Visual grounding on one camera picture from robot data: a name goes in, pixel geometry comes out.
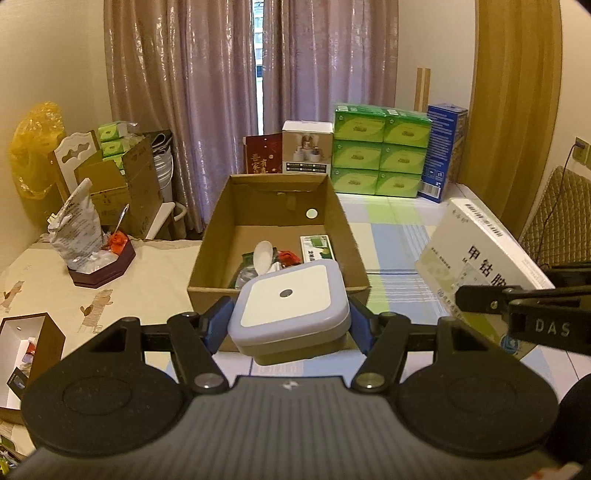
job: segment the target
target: curtain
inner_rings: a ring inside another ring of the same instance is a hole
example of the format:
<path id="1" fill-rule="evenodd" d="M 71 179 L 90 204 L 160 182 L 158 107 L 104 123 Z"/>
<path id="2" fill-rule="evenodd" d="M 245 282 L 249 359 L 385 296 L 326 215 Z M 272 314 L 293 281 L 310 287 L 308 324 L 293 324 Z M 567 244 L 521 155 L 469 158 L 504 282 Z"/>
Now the curtain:
<path id="1" fill-rule="evenodd" d="M 105 50 L 113 117 L 172 130 L 175 197 L 201 231 L 257 132 L 250 0 L 105 0 Z"/>
<path id="2" fill-rule="evenodd" d="M 265 0 L 263 122 L 331 121 L 336 102 L 394 106 L 396 0 Z"/>

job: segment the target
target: brown curtain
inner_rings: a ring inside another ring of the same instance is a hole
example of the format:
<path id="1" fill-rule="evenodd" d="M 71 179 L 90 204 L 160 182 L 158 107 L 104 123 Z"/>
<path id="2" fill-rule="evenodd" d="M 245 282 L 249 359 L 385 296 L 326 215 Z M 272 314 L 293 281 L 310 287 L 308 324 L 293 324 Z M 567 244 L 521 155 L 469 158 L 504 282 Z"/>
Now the brown curtain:
<path id="1" fill-rule="evenodd" d="M 560 2 L 478 0 L 477 22 L 470 124 L 459 181 L 519 237 L 556 122 Z"/>
<path id="2" fill-rule="evenodd" d="M 397 0 L 265 0 L 263 122 L 331 121 L 336 102 L 394 106 Z"/>
<path id="3" fill-rule="evenodd" d="M 113 117 L 172 130 L 175 197 L 201 231 L 257 132 L 250 0 L 105 0 L 105 49 Z"/>

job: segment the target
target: white medicine box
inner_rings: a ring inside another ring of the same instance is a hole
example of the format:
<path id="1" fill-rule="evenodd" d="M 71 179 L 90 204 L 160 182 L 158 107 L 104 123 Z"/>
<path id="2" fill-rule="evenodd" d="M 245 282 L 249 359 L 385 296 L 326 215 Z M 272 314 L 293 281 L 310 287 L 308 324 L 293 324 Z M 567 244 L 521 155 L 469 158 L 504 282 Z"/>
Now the white medicine box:
<path id="1" fill-rule="evenodd" d="M 455 305 L 457 289 L 462 285 L 519 285 L 526 290 L 554 288 L 484 205 L 467 199 L 450 200 L 443 220 L 415 266 L 451 315 L 518 359 L 535 347 L 509 337 L 501 315 L 461 312 Z"/>

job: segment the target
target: plastic food container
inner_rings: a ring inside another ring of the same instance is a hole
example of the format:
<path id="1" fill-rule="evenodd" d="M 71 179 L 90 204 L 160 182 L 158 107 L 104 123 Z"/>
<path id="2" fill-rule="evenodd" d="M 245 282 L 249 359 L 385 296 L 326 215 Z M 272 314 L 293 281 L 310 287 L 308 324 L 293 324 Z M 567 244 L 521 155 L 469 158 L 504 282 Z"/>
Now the plastic food container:
<path id="1" fill-rule="evenodd" d="M 339 264 L 316 260 L 244 285 L 228 334 L 242 353 L 271 365 L 336 352 L 350 326 Z"/>

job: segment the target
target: open cardboard box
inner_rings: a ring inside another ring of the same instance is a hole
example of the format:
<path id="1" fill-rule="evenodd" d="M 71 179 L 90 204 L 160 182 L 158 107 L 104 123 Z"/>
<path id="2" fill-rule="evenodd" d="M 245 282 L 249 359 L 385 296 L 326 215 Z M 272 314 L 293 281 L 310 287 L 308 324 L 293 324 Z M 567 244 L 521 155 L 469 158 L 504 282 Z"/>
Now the open cardboard box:
<path id="1" fill-rule="evenodd" d="M 207 226 L 189 281 L 189 298 L 204 313 L 222 296 L 234 301 L 231 288 L 242 262 L 262 240 L 302 257 L 300 237 L 328 235 L 345 287 L 363 304 L 369 279 L 357 244 L 330 179 L 318 174 L 232 175 Z M 226 338 L 221 350 L 238 351 Z"/>
<path id="2" fill-rule="evenodd" d="M 0 323 L 0 420 L 20 425 L 23 424 L 21 401 L 7 381 L 14 369 L 21 365 L 30 337 L 37 339 L 37 348 L 27 385 L 61 360 L 66 341 L 47 313 L 8 317 Z"/>
<path id="3" fill-rule="evenodd" d="M 145 238 L 163 202 L 151 140 L 144 138 L 123 155 L 122 162 L 125 176 L 114 161 L 103 160 L 99 149 L 74 174 L 78 183 L 87 177 L 92 181 L 90 198 L 101 225 L 114 228 L 123 207 L 129 203 L 121 229 L 128 235 Z"/>

